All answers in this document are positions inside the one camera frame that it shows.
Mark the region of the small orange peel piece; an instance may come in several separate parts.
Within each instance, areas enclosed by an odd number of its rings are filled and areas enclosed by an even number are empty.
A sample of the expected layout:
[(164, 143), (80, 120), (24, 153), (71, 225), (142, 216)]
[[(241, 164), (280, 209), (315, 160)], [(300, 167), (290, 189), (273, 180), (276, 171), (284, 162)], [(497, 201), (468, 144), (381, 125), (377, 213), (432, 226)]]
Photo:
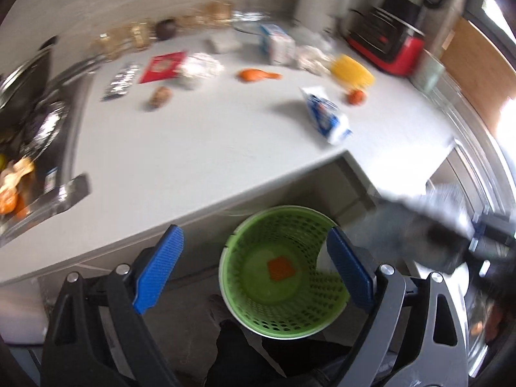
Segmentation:
[(354, 89), (347, 95), (347, 103), (351, 106), (359, 106), (366, 101), (366, 93), (360, 89)]

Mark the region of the large orange peel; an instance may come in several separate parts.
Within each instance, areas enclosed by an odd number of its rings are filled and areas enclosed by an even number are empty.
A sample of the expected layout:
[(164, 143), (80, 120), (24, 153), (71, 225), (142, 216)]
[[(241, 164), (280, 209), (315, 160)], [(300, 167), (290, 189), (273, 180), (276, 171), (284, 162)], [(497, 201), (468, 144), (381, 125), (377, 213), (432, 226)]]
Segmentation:
[(261, 69), (249, 68), (238, 72), (237, 77), (242, 82), (258, 82), (263, 80), (281, 80), (283, 76), (277, 73), (266, 72)]

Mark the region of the green perforated trash basket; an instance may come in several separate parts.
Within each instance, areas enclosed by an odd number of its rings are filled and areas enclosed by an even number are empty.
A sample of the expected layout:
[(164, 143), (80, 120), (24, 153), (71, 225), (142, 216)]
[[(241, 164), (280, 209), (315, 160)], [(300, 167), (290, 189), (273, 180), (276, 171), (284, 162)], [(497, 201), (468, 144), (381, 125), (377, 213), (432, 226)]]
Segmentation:
[(321, 212), (283, 205), (242, 222), (220, 256), (221, 296), (248, 330), (276, 340), (317, 334), (350, 301), (343, 281), (317, 270), (317, 256), (335, 222)]

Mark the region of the food scraps in sink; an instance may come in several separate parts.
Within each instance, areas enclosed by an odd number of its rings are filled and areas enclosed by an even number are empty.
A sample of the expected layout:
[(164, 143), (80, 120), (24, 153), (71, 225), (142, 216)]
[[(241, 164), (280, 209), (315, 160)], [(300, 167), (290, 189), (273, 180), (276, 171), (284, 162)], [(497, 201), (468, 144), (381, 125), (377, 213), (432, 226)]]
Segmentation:
[(1, 216), (14, 212), (17, 208), (18, 185), (22, 178), (35, 170), (31, 158), (24, 156), (16, 163), (10, 162), (1, 172)]

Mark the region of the blue white plastic bag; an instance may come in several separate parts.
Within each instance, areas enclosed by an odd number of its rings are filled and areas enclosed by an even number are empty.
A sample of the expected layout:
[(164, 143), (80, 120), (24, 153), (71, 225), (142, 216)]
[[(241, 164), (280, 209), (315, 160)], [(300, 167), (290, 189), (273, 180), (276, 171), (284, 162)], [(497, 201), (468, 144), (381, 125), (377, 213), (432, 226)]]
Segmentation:
[(348, 116), (330, 100), (322, 86), (304, 86), (300, 91), (317, 132), (330, 145), (341, 144), (351, 133)]

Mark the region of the white ceramic cup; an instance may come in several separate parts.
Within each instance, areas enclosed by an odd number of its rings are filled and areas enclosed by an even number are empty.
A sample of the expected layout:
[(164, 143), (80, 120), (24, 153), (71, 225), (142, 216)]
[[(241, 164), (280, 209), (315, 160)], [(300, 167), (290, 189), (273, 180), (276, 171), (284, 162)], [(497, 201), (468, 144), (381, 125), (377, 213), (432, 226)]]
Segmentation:
[(414, 71), (409, 76), (409, 80), (419, 92), (429, 95), (444, 72), (444, 64), (430, 52), (424, 50)]

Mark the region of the yellow foam fruit net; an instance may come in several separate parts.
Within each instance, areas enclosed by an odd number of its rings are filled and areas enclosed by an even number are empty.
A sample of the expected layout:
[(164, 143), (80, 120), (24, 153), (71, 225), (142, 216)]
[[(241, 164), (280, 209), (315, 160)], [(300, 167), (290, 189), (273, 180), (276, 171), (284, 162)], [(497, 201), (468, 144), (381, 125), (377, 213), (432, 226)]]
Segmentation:
[(333, 60), (330, 72), (340, 85), (349, 89), (366, 89), (375, 83), (375, 77), (367, 68), (344, 54)]

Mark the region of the silver blister pack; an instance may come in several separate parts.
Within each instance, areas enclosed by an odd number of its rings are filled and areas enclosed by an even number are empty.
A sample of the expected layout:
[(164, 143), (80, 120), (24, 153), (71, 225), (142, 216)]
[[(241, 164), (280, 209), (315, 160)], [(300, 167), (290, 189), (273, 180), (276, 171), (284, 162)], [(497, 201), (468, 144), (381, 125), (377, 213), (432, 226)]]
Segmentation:
[(108, 101), (126, 95), (129, 92), (129, 89), (135, 84), (140, 72), (141, 65), (139, 63), (125, 63), (105, 88), (102, 100)]

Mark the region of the red black blender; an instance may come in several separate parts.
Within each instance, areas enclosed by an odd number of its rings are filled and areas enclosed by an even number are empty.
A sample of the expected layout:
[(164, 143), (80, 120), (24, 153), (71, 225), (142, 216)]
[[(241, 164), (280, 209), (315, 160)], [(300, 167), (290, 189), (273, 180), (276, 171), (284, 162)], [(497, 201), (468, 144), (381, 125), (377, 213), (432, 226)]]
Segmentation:
[(378, 0), (378, 4), (352, 27), (347, 42), (384, 73), (407, 77), (414, 70), (425, 44), (424, 17), (428, 11), (439, 10), (447, 2)]

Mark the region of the red snack packet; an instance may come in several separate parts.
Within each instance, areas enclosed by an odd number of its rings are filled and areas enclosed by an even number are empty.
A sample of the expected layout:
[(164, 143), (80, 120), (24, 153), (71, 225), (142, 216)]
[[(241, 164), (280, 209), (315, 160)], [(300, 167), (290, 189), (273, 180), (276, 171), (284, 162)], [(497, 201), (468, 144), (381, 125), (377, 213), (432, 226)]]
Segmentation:
[(184, 63), (187, 52), (175, 52), (153, 57), (145, 68), (139, 83), (174, 79)]

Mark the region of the crumpled white paper ball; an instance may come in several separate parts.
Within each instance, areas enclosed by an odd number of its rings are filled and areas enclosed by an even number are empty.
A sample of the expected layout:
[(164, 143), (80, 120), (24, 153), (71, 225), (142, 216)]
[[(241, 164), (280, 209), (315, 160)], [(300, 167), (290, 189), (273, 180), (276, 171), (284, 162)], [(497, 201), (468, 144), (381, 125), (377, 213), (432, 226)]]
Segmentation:
[(193, 53), (184, 59), (178, 68), (180, 84), (189, 90), (203, 86), (208, 80), (218, 77), (225, 71), (217, 59), (207, 53)]

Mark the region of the crumpled white tissue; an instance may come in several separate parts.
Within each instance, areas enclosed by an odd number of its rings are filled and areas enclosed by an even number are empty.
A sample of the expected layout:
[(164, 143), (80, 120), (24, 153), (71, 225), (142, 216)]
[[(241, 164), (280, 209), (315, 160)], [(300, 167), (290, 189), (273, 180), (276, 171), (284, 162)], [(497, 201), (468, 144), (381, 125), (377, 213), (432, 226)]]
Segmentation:
[(317, 76), (329, 74), (333, 61), (333, 56), (317, 47), (311, 45), (296, 47), (296, 67), (310, 74)]

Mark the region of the white sponge block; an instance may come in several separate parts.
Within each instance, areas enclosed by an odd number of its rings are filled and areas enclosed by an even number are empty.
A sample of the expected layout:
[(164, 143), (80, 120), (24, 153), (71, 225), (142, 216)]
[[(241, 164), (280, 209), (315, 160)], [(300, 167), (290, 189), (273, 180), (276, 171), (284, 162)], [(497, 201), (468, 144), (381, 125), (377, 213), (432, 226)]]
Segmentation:
[(233, 31), (214, 33), (208, 38), (208, 42), (217, 54), (237, 52), (242, 47)]

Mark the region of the amber glass mug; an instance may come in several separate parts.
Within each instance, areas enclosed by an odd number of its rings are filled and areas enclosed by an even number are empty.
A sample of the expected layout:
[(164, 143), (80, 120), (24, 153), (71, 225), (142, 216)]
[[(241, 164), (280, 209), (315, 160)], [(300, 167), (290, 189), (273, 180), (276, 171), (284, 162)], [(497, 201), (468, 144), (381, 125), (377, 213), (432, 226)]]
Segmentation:
[(181, 29), (193, 30), (204, 28), (208, 25), (209, 18), (201, 9), (191, 9), (176, 17), (176, 22)]

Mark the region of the amber ribbed glass cup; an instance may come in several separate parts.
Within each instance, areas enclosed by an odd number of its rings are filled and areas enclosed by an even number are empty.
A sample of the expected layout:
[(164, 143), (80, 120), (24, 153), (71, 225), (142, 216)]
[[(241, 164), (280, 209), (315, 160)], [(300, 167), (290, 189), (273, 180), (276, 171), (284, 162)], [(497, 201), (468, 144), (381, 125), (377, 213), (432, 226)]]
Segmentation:
[(226, 27), (233, 20), (233, 4), (226, 1), (213, 1), (205, 6), (205, 23), (210, 27)]

